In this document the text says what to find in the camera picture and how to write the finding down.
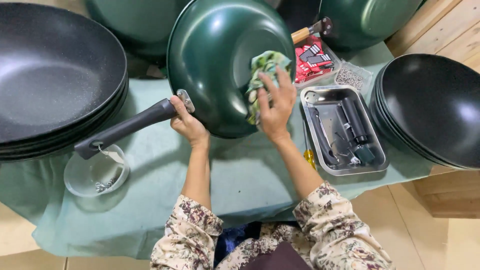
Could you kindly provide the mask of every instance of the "table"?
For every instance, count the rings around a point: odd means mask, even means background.
[[[340,57],[374,72],[393,57],[384,43]],[[150,107],[171,91],[167,80],[130,81],[119,122]],[[300,98],[288,128],[297,147],[305,149]],[[127,182],[97,198],[70,194],[63,169],[70,155],[0,165],[0,201],[37,226],[37,244],[58,256],[129,256],[149,258],[154,243],[180,194],[190,155],[188,142],[168,122],[145,128],[118,143],[131,165]],[[384,172],[334,177],[320,175],[352,199],[386,184],[429,175],[430,163],[414,160],[387,145],[390,166]],[[212,138],[213,212],[225,228],[254,220],[289,220],[296,197],[288,172],[264,134],[222,140]]]

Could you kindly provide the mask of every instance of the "cleaning rag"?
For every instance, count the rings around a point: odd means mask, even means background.
[[[258,73],[262,72],[272,79],[273,83],[278,87],[278,81],[276,78],[275,67],[278,65],[280,68],[284,69],[290,75],[291,72],[291,63],[292,61],[283,55],[281,52],[268,50],[261,55],[252,59],[252,79],[249,83],[249,88],[245,95],[248,99],[248,111],[247,115],[248,123],[252,125],[257,125],[257,128],[260,128],[260,106],[257,102],[257,90],[262,88],[264,84],[258,77]],[[268,100],[271,102],[272,97],[268,93]]]

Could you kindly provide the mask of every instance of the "black handle part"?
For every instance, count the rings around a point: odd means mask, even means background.
[[[176,115],[177,111],[170,101],[167,98],[163,99],[132,118],[75,144],[75,151],[80,157],[87,160],[99,152],[99,145],[105,149],[130,134]]]
[[[345,133],[347,135],[347,141],[350,144],[356,145],[356,142],[354,141],[355,137],[353,136],[353,132],[352,132],[352,126],[348,122],[345,112],[343,111],[343,108],[341,105],[338,105],[336,107],[336,112],[338,114],[338,117],[340,118],[340,123],[342,124],[342,127],[345,130]]]
[[[352,132],[355,137],[355,140],[359,144],[367,143],[367,133],[363,128],[363,124],[361,123],[360,116],[357,111],[357,107],[353,103],[351,98],[344,98],[342,100],[342,107],[345,115],[347,116],[348,123],[352,127]]]
[[[335,155],[333,155],[333,150],[328,144],[328,140],[325,136],[324,129],[322,128],[323,125],[322,125],[322,121],[320,120],[320,114],[317,108],[310,107],[308,108],[308,110],[312,118],[315,133],[317,134],[318,143],[320,144],[320,150],[322,151],[322,156],[325,158],[325,160],[328,163],[332,165],[340,164],[340,161]]]

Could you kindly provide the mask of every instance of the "yellow screwdriver handle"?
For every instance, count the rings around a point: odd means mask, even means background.
[[[314,169],[317,169],[315,167],[315,157],[313,156],[313,152],[310,149],[305,150],[305,153],[303,153],[303,157],[305,158],[306,161],[308,161],[308,163],[310,163],[310,165]]]

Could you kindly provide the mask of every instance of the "metal tray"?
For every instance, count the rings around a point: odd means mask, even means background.
[[[343,128],[336,110],[337,106],[342,104],[341,100],[346,97],[351,98],[355,103],[360,120],[367,132],[368,143],[366,146],[375,156],[375,159],[371,164],[351,164],[350,157],[339,155],[339,153],[347,155],[349,153],[349,144],[342,139],[347,137],[346,130]],[[389,161],[386,158],[384,149],[378,141],[378,136],[370,122],[370,112],[366,109],[367,106],[365,105],[363,97],[355,88],[351,86],[307,87],[300,93],[300,99],[305,119],[308,123],[308,129],[310,130],[310,138],[315,146],[313,150],[315,151],[316,159],[318,164],[320,164],[327,173],[341,176],[367,172],[380,172],[388,167]],[[322,120],[324,127],[324,133],[326,134],[327,140],[330,143],[334,154],[340,160],[339,165],[327,165],[325,162],[313,127],[312,118],[308,111],[309,107],[316,107],[319,111],[320,119]]]

